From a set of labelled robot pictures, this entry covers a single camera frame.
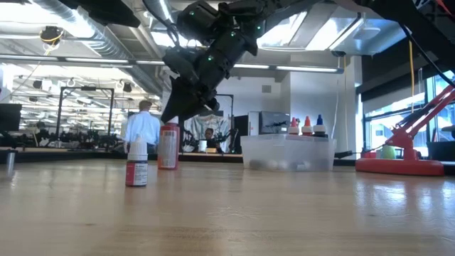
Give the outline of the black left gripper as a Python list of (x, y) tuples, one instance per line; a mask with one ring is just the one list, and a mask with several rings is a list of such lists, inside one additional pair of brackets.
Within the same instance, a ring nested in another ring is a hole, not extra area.
[(163, 62), (178, 74), (171, 78), (171, 94), (161, 121), (185, 121), (207, 111), (218, 111), (215, 88), (230, 77), (230, 61), (197, 48), (168, 48)]

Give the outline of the large orange food coloring bottle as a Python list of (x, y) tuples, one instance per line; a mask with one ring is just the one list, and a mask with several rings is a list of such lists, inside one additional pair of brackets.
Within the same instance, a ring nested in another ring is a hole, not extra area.
[(178, 155), (180, 143), (180, 127), (178, 117), (174, 117), (160, 130), (158, 146), (158, 169), (176, 170), (178, 168)]

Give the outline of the small red-label dropper bottle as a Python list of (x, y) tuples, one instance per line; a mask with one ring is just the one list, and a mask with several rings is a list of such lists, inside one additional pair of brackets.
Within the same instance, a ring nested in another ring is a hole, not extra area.
[(125, 185), (128, 187), (143, 187), (148, 181), (148, 151), (147, 143), (138, 135), (130, 144), (127, 154)]

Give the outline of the clear plastic container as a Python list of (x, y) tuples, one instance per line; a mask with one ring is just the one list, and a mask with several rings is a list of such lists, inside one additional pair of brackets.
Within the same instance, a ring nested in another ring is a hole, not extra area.
[(244, 136), (240, 140), (243, 164), (249, 169), (251, 160), (260, 160), (262, 168), (267, 161), (288, 161), (289, 169), (297, 161), (310, 161), (312, 171), (332, 171), (337, 141), (322, 137), (307, 137), (291, 134), (263, 134)]

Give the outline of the large blue food coloring bottle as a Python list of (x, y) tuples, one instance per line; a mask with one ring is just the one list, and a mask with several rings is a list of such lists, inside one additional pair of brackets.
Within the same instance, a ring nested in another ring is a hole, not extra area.
[(318, 118), (316, 120), (316, 124), (313, 127), (313, 136), (314, 137), (323, 137), (327, 138), (328, 135), (326, 133), (326, 127), (323, 123), (323, 117), (321, 114), (318, 115)]

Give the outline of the seated person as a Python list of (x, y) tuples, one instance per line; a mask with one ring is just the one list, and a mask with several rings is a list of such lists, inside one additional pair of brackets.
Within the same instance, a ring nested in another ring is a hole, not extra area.
[(205, 136), (205, 140), (207, 142), (207, 147), (219, 149), (220, 145), (214, 140), (213, 132), (214, 132), (214, 130), (212, 128), (207, 128), (205, 130), (204, 136)]

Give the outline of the crumpled grey cloth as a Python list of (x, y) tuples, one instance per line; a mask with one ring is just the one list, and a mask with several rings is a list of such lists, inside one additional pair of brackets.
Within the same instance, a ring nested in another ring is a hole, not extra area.
[(220, 148), (223, 153), (229, 152), (230, 145), (230, 118), (219, 117), (214, 114), (207, 116), (192, 117), (184, 122), (183, 128), (183, 151), (197, 152), (199, 149), (199, 141), (206, 140), (206, 130), (212, 129), (213, 134), (211, 139), (221, 140)]

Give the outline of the long ceiling light strip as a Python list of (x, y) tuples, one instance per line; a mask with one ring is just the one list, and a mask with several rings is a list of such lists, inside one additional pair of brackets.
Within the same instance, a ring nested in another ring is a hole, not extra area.
[[(162, 60), (138, 60), (138, 59), (114, 59), (114, 58), (86, 58), (86, 57), (65, 57), (65, 56), (46, 56), (46, 55), (17, 55), (2, 54), (0, 60), (17, 60), (27, 62), (62, 62), (62, 63), (84, 63), (113, 65), (114, 67), (133, 66), (133, 65), (154, 65), (165, 66)], [(343, 68), (311, 67), (311, 66), (289, 66), (289, 65), (261, 65), (237, 63), (233, 66), (236, 69), (253, 70), (279, 70), (302, 73), (334, 73), (341, 74)]]

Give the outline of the black background robot workstation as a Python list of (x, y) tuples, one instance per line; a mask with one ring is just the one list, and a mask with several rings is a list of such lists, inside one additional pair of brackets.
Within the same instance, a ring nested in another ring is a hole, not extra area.
[(44, 122), (36, 123), (34, 138), (38, 146), (68, 149), (105, 149), (115, 148), (119, 139), (115, 134), (101, 135), (98, 130), (89, 129), (86, 132), (65, 132), (59, 134), (50, 132)]

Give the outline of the black monitor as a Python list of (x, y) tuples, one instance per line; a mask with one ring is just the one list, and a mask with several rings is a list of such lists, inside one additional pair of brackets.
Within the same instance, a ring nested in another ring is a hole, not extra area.
[(0, 130), (1, 131), (18, 131), (21, 121), (21, 104), (0, 104)]

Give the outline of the red desk lamp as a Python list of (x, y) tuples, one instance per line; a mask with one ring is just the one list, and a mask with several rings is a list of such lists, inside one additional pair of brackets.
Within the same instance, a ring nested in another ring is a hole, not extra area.
[[(419, 50), (422, 57), (430, 64), (443, 79), (447, 76), (429, 58), (427, 52), (416, 42), (412, 32), (400, 25), (406, 37)], [(447, 79), (448, 85), (433, 100), (420, 110), (408, 115), (392, 128), (392, 136), (386, 140), (385, 145), (396, 146), (403, 149), (401, 159), (374, 159), (360, 158), (355, 163), (355, 170), (379, 174), (401, 174), (415, 176), (443, 176), (444, 165), (440, 161), (421, 160), (414, 149), (414, 137), (418, 131), (433, 119), (452, 100), (455, 100), (455, 83)]]

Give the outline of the dark background furniture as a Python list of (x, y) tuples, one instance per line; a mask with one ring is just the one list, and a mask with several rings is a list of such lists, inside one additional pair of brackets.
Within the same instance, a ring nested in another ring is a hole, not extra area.
[(429, 158), (437, 161), (455, 161), (455, 125), (443, 127), (443, 132), (449, 132), (453, 138), (452, 141), (437, 142), (437, 129), (432, 132), (432, 139), (427, 143)]

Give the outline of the black background rig frame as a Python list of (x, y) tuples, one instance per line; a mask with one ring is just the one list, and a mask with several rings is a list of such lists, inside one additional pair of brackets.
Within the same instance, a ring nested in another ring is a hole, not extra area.
[[(219, 117), (228, 117), (228, 118), (230, 118), (231, 129), (232, 129), (234, 127), (234, 124), (233, 124), (234, 123), (234, 112), (233, 112), (234, 96), (228, 95), (228, 94), (221, 94), (221, 95), (217, 95), (215, 98), (219, 104), (219, 108), (217, 110), (210, 110), (208, 107), (206, 107), (201, 113), (197, 114), (194, 117), (207, 116), (209, 114), (214, 114)], [(184, 122), (181, 125), (182, 135), (183, 135), (183, 128), (184, 128)]]
[(109, 119), (108, 119), (108, 125), (107, 125), (108, 126), (107, 135), (110, 136), (111, 125), (112, 125), (113, 106), (114, 106), (114, 89), (113, 88), (98, 88), (96, 86), (89, 86), (89, 85), (83, 85), (83, 86), (78, 86), (78, 87), (64, 86), (64, 87), (60, 88), (60, 95), (59, 95), (58, 116), (57, 116), (56, 131), (55, 131), (55, 134), (57, 135), (57, 140), (60, 141), (61, 112), (63, 110), (63, 100), (64, 100), (64, 97), (66, 97), (66, 96), (64, 96), (64, 92), (66, 89), (90, 91), (90, 92), (94, 92), (97, 90), (110, 91)]

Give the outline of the silver spiral ceiling duct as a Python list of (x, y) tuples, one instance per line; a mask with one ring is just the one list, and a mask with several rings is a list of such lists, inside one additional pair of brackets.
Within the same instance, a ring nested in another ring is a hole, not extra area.
[(127, 60), (125, 65), (132, 67), (122, 70), (131, 75), (134, 82), (146, 92), (162, 96), (163, 87), (155, 75), (138, 64), (109, 28), (91, 19), (82, 9), (70, 9), (59, 0), (31, 0), (31, 3), (58, 17), (59, 24), (72, 36), (87, 38), (84, 44), (101, 58)]

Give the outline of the black aluminium table frame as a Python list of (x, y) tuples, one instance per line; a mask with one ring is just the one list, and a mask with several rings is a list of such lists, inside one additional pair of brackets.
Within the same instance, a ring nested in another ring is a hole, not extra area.
[[(126, 154), (95, 152), (95, 151), (67, 151), (67, 152), (16, 152), (15, 162), (32, 163), (45, 161), (72, 161), (83, 159), (127, 159)], [(242, 164), (243, 158), (235, 155), (217, 154), (184, 154), (179, 156), (179, 161), (213, 162)]]

